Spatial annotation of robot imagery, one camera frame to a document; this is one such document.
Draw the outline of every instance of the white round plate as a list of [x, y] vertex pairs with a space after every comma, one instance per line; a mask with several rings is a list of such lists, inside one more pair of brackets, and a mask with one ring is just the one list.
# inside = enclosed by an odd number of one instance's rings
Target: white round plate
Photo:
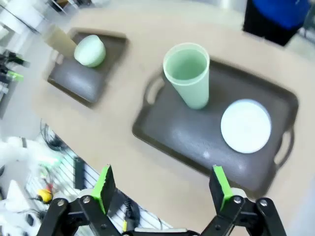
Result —
[[271, 119], [259, 102], [237, 100], [225, 110], [221, 132], [226, 143], [235, 151], [253, 153], [266, 145], [271, 134]]

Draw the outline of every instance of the tray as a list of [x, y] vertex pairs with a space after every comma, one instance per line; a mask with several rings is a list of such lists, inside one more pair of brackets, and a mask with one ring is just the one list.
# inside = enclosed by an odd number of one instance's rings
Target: tray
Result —
[[[286, 162], [293, 148], [298, 100], [267, 80], [240, 69], [211, 60], [210, 99], [202, 110], [190, 109], [172, 85], [159, 72], [150, 79], [143, 107], [132, 127], [133, 134], [155, 148], [209, 175], [213, 165], [224, 168], [229, 182], [245, 190], [252, 198], [263, 196], [277, 170]], [[154, 85], [164, 80], [149, 102]], [[235, 100], [249, 98], [260, 102], [269, 112], [272, 131], [267, 144], [259, 151], [242, 154], [231, 149], [221, 134], [221, 118]], [[290, 132], [286, 155], [276, 164], [283, 134]]]
[[105, 45], [104, 61], [97, 67], [89, 68], [74, 58], [63, 58], [62, 63], [54, 62], [54, 68], [47, 80], [85, 105], [98, 101], [113, 65], [122, 57], [127, 47], [127, 38], [122, 33], [91, 29], [73, 29], [70, 32], [76, 44], [91, 34], [97, 35]]

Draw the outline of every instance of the person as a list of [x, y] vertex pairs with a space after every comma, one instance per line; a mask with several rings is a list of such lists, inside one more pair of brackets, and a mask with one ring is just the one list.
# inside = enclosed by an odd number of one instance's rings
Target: person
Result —
[[248, 0], [243, 31], [285, 46], [310, 7], [308, 0]]

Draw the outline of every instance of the floor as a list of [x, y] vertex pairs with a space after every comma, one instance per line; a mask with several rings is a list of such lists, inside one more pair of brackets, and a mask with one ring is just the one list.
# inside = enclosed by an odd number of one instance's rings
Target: floor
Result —
[[[234, 30], [241, 30], [244, 20], [246, 0], [105, 0], [105, 7], [141, 9], [144, 11], [171, 12], [184, 17], [197, 19], [204, 22], [216, 23]], [[68, 20], [72, 14], [61, 16], [51, 12], [48, 19], [67, 29]], [[0, 137], [4, 140], [9, 136], [21, 136], [27, 139], [35, 139], [39, 134], [40, 117], [32, 111], [32, 93], [36, 89], [36, 82], [42, 78], [42, 72], [49, 60], [51, 49], [41, 40], [39, 35], [32, 35], [28, 39], [28, 49], [25, 50], [25, 60], [31, 65], [29, 68], [18, 68], [17, 71], [24, 75], [24, 81], [15, 84], [14, 93], [7, 102], [5, 113], [0, 120]], [[300, 55], [315, 62], [315, 45], [304, 39], [299, 34], [295, 35], [285, 50]], [[310, 188], [309, 204], [301, 206], [301, 212], [289, 235], [313, 235], [310, 231], [311, 222], [307, 217], [315, 216], [315, 203], [311, 195], [315, 194], [315, 184]]]

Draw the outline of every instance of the beige table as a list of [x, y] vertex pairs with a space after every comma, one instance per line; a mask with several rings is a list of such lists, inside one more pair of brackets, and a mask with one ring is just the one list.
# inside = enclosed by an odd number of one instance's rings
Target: beige table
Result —
[[314, 175], [314, 65], [241, 31], [169, 15], [90, 9], [76, 15], [72, 26], [124, 32], [130, 40], [126, 57], [93, 109], [42, 80], [34, 96], [36, 112], [97, 171], [110, 163], [117, 187], [174, 227], [201, 231], [215, 211], [206, 176], [131, 132], [145, 85], [167, 50], [181, 42], [199, 43], [213, 58], [293, 91], [300, 103], [296, 142], [268, 193], [289, 226]]

